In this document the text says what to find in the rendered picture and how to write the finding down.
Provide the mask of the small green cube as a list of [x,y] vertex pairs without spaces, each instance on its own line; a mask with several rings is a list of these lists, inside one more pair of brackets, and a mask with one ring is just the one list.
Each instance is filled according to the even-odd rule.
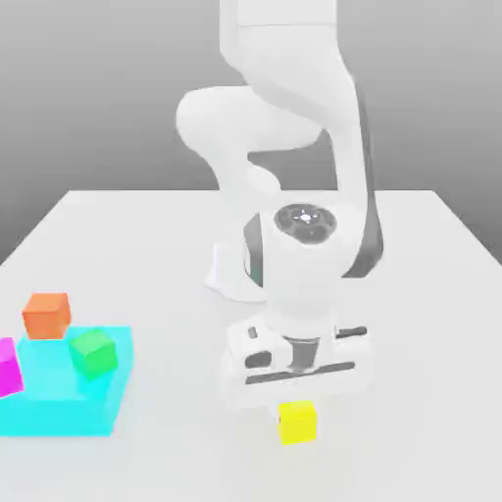
[[116,342],[102,328],[87,330],[69,341],[72,362],[87,380],[118,368]]

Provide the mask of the large cyan box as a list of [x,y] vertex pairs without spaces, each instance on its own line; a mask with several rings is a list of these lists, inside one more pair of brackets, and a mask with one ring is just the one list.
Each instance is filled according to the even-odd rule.
[[133,366],[128,326],[105,326],[118,368],[87,380],[74,366],[69,341],[88,331],[72,326],[61,340],[17,344],[25,390],[0,399],[0,437],[107,436],[112,433]]

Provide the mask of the small yellow cube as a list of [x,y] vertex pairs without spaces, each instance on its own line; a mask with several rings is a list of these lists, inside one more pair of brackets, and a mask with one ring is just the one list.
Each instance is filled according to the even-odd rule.
[[312,401],[278,405],[278,435],[282,445],[313,441],[317,437],[318,415]]

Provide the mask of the small orange cube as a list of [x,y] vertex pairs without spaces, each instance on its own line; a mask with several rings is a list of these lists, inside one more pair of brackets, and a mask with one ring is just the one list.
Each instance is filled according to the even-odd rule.
[[72,320],[69,296],[65,292],[32,293],[22,315],[29,339],[63,339]]

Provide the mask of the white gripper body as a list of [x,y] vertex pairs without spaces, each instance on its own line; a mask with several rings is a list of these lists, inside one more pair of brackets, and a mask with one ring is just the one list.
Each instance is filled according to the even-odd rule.
[[222,360],[222,398],[233,410],[316,401],[365,389],[373,376],[373,350],[364,339],[334,343],[331,362],[301,374],[289,370],[240,370],[228,354]]

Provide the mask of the small magenta cube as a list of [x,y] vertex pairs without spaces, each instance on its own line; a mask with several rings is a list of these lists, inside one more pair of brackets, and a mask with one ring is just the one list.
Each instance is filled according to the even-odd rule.
[[0,338],[0,398],[25,390],[23,375],[12,337]]

